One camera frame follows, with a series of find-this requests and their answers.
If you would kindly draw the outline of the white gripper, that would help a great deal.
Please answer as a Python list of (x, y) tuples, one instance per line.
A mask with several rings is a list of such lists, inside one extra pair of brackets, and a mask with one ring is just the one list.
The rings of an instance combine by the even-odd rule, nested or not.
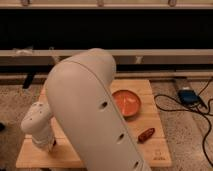
[(54, 147), (55, 137), (53, 135), (44, 138), (33, 137), (32, 142), (38, 149), (50, 152)]

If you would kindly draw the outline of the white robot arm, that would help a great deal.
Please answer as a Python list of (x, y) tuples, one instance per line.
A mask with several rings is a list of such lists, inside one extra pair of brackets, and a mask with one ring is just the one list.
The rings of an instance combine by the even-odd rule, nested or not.
[(151, 171), (111, 95), (115, 72), (114, 58), (103, 49), (62, 60), (45, 82), (47, 100), (30, 107), (22, 130), (49, 149), (54, 118), (88, 171)]

